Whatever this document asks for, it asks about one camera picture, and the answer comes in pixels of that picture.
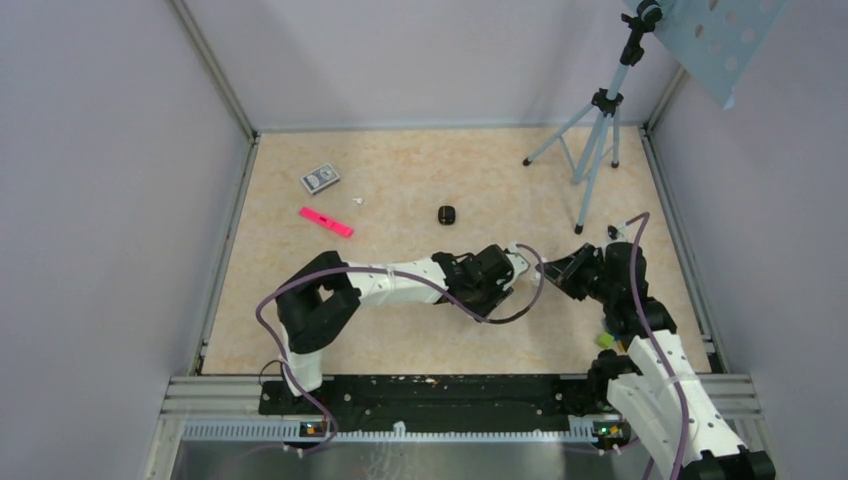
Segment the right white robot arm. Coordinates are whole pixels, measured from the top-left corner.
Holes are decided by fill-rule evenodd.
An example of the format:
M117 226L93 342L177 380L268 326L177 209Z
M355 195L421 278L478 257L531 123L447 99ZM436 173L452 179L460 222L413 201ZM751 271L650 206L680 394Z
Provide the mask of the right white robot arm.
M599 302L625 347L592 362L589 404L620 413L667 479L776 478L769 454L751 449L714 405L668 309L650 295L646 271L642 248L622 241L585 244L543 267L568 297Z

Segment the black round charging case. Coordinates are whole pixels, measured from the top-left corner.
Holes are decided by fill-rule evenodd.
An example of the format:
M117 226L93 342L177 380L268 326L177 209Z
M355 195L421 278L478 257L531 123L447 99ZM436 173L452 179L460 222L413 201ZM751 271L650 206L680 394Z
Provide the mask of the black round charging case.
M441 205L437 210L437 221L440 225L450 226L456 222L457 212L454 206Z

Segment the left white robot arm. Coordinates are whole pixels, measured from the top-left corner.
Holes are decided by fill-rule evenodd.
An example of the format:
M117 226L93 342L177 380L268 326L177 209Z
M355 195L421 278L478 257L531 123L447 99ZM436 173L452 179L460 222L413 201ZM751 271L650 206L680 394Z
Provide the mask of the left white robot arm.
M495 324L492 312L531 268L517 245L478 253L436 252L393 264L345 262L336 251L316 256L272 297L285 337L283 401L297 413L319 404L322 352L361 307L448 303Z

